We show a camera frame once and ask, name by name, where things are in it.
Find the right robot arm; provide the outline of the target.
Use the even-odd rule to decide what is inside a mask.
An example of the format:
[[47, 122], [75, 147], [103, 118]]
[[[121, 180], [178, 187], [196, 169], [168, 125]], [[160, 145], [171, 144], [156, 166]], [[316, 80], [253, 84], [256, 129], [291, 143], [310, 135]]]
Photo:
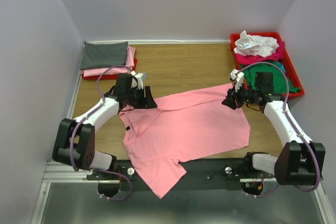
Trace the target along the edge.
[[223, 105], [236, 110], [243, 105], [256, 105], [272, 123], [283, 148], [278, 157], [267, 153], [249, 152], [246, 169], [259, 170], [273, 176], [280, 185], [292, 185], [304, 191], [315, 190], [321, 180], [325, 148], [305, 134], [292, 116], [286, 98], [274, 92], [271, 72], [257, 73], [257, 88], [246, 89], [243, 72], [230, 73], [233, 87]]

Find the light pink t shirt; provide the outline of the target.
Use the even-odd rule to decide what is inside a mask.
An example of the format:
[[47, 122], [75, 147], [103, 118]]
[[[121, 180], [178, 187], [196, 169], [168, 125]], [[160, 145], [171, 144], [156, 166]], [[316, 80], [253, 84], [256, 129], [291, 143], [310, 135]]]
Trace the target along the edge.
[[162, 198], [185, 175], [182, 164], [244, 148], [250, 125], [242, 109], [222, 104], [230, 84], [157, 98], [155, 109], [120, 113], [130, 161]]

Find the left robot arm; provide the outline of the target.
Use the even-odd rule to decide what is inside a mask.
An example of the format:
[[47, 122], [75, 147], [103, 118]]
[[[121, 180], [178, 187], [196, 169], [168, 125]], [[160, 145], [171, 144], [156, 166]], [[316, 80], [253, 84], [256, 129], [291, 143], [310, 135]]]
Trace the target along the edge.
[[75, 119], [63, 119], [58, 128], [52, 158], [74, 170], [107, 170], [115, 172], [117, 158], [95, 150], [96, 132], [109, 119], [134, 109], [153, 109], [157, 105], [145, 73], [121, 73], [115, 85], [89, 111]]

